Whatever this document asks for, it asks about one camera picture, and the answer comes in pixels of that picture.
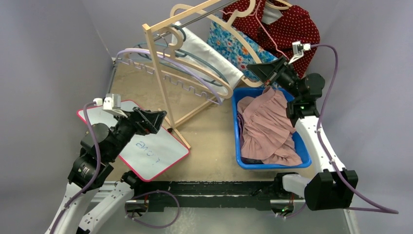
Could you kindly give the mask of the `teal hanger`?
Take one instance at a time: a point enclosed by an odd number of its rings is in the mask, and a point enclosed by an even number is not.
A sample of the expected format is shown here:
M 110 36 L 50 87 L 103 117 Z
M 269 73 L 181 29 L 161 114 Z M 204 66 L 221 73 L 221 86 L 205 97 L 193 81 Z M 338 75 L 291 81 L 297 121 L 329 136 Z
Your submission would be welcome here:
M 171 24 L 170 26 L 171 26 L 172 28 L 174 28 L 174 29 L 177 29 L 177 30 L 182 34 L 182 36 L 183 36 L 183 41 L 185 42 L 186 39 L 187 39 L 187 35 L 186 35 L 185 31 L 183 30 L 183 28 L 182 28 L 180 25 L 177 25 L 177 24 Z M 157 45 L 158 47 L 159 47 L 159 46 L 160 46 L 160 47 L 163 47 L 163 48 L 164 48 L 164 51 L 165 51 L 165 50 L 167 49 L 167 47 L 168 47 L 168 43 L 167 43 L 167 41 L 166 41 L 165 39 L 164 39 L 164 41 L 165 41 L 164 43 L 155 43 L 155 45 Z M 140 42 L 140 43 L 136 44 L 133 48 L 143 49 L 142 45 L 147 45 L 147 42 Z M 219 78 L 223 79 L 223 81 L 225 81 L 226 83 L 229 83 L 224 74 L 222 74 L 218 69 L 216 69 L 214 66 L 212 66 L 210 63 L 208 63 L 207 61 L 203 60 L 202 58 L 200 58 L 200 57 L 198 57 L 198 56 L 196 56 L 196 55 L 194 55 L 194 54 L 192 54 L 192 53 L 189 53 L 189 52 L 187 52 L 187 51 L 185 51 L 185 50 L 182 50 L 182 49 L 177 49 L 177 50 L 175 50 L 174 54 L 175 54 L 175 56 L 178 57 L 178 58 L 188 58 L 188 59 L 190 59 L 189 61 L 195 62 L 196 65 L 200 65 L 200 66 L 203 67 L 203 68 L 208 68 L 210 71 L 212 71 L 214 74 L 216 74 Z M 149 58 L 149 56 L 144 56 L 144 55 L 142 55 L 142 54 L 139 54 L 139 56 L 151 60 L 151 59 Z M 173 68 L 173 69 L 175 69 L 175 70 L 184 72 L 182 69 L 177 68 L 176 65 L 174 65 L 174 66 L 169 66 L 169 65 L 167 65 L 167 66 L 170 67 L 170 68 Z M 212 85 L 215 85 L 215 86 L 218 86 L 218 87 L 222 87 L 222 85 L 221 85 L 221 84 L 218 84 L 217 81 L 208 80 L 208 79 L 206 79 L 206 78 L 203 78 L 203 80 L 206 81 L 207 83 L 212 84 Z

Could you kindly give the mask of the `pink pleated skirt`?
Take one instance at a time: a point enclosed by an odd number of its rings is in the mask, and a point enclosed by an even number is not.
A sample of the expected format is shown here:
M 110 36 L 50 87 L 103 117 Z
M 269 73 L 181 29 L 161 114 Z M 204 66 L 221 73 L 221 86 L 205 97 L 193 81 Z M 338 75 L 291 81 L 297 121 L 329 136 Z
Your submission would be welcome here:
M 257 97 L 237 103 L 241 129 L 241 158 L 249 164 L 298 166 L 302 163 L 292 139 L 296 129 L 286 116 L 282 91 L 266 87 Z

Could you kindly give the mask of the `cream wooden hanger front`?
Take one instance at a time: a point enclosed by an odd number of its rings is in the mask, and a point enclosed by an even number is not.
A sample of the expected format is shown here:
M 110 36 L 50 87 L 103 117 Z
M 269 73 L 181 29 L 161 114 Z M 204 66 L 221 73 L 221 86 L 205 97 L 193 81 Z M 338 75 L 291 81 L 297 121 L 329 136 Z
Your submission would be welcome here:
M 167 56 L 168 58 L 182 63 L 185 65 L 186 68 L 188 68 L 190 71 L 193 71 L 194 73 L 196 73 L 197 75 L 199 75 L 202 78 L 206 78 L 208 80 L 212 80 L 212 81 L 217 81 L 218 84 L 221 84 L 222 87 L 218 87 L 213 85 L 212 87 L 219 92 L 220 94 L 222 94 L 224 96 L 224 99 L 228 99 L 233 95 L 233 90 L 228 83 L 226 83 L 225 81 L 223 81 L 221 78 L 219 78 L 218 76 L 216 76 L 213 73 L 210 73 L 209 71 L 205 70 L 204 68 L 197 66 L 193 63 L 190 62 L 186 62 L 185 60 L 182 60 L 180 58 L 177 58 L 174 54 L 175 50 L 180 49 L 180 47 L 183 45 L 183 37 L 181 35 L 179 35 L 179 32 L 177 29 L 174 29 L 172 27 L 169 27 L 169 30 L 172 31 L 172 42 L 168 43 L 168 47 L 167 49 L 172 50 L 173 54 L 169 55 L 169 54 L 165 54 L 164 51 L 157 51 L 156 54 L 163 54 L 165 56 Z

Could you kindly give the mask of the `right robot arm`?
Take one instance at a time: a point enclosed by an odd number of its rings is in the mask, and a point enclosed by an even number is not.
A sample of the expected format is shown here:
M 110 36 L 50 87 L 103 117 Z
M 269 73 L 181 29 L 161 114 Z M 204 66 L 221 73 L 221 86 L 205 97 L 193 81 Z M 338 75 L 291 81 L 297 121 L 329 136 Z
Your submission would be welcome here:
M 286 115 L 315 165 L 313 178 L 295 173 L 276 176 L 274 194 L 286 198 L 294 193 L 304 198 L 312 211 L 349 208 L 358 176 L 354 170 L 346 169 L 322 128 L 316 101 L 322 96 L 325 79 L 318 73 L 299 78 L 284 57 L 272 62 L 249 64 L 247 69 L 261 82 L 275 83 L 293 97 L 287 103 Z

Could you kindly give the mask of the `white cloth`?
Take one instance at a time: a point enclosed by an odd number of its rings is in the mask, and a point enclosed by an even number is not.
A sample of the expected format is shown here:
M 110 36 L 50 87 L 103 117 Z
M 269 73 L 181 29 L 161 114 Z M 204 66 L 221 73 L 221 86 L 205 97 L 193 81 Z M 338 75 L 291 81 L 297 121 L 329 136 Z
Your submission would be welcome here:
M 236 68 L 231 62 L 225 59 L 219 52 L 209 46 L 206 42 L 204 42 L 200 37 L 195 35 L 187 28 L 183 28 L 187 35 L 187 39 L 183 42 L 183 45 L 180 49 L 185 50 L 189 53 L 192 53 L 203 60 L 210 63 L 216 69 L 218 69 L 222 74 L 225 75 L 226 79 L 228 80 L 229 86 L 233 89 L 239 83 L 241 77 L 244 75 L 238 68 Z M 193 61 L 189 61 L 189 58 L 180 58 L 185 60 L 186 62 L 190 62 L 195 64 Z M 205 70 L 213 73 L 208 68 L 204 68 Z

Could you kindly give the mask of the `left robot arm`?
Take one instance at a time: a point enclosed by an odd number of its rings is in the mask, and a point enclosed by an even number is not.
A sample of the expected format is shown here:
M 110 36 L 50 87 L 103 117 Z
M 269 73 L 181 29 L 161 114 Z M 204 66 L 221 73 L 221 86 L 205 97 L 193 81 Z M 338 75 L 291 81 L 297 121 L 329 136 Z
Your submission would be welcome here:
M 110 163 L 120 155 L 135 135 L 159 132 L 166 111 L 142 110 L 115 114 L 117 123 L 108 127 L 104 123 L 91 124 L 87 110 L 94 103 L 84 105 L 83 114 L 88 132 L 81 140 L 79 157 L 73 162 L 68 183 L 59 209 L 46 230 L 48 234 L 74 234 L 94 196 L 104 184 L 113 167 Z

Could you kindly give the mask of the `pink wire hanger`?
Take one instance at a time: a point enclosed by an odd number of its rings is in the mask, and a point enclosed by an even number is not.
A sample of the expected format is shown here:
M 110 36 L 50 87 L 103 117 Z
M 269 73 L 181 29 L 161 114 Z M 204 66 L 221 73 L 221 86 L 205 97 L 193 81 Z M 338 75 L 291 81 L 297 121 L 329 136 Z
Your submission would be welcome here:
M 239 0 L 222 10 L 223 19 L 265 50 L 286 57 L 281 41 L 270 33 L 270 25 L 263 22 L 265 5 L 265 0 Z

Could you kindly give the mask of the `blue floral garment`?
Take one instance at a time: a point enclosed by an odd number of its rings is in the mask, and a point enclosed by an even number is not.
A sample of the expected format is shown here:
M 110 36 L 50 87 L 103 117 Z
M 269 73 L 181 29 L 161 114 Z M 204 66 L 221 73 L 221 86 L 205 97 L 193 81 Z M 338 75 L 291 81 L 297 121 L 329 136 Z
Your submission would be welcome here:
M 277 59 L 275 55 L 264 50 L 254 40 L 250 39 L 243 32 L 233 29 L 238 33 L 245 42 L 251 47 L 254 53 L 257 55 L 260 63 L 267 63 Z M 245 79 L 253 84 L 253 87 L 262 87 L 259 84 L 260 80 L 250 72 L 246 66 L 248 64 L 255 64 L 253 54 L 250 53 L 247 48 L 228 30 L 222 27 L 220 24 L 212 21 L 209 28 L 209 36 L 207 38 L 207 44 L 219 52 L 225 59 L 231 62 L 236 68 L 243 72 Z

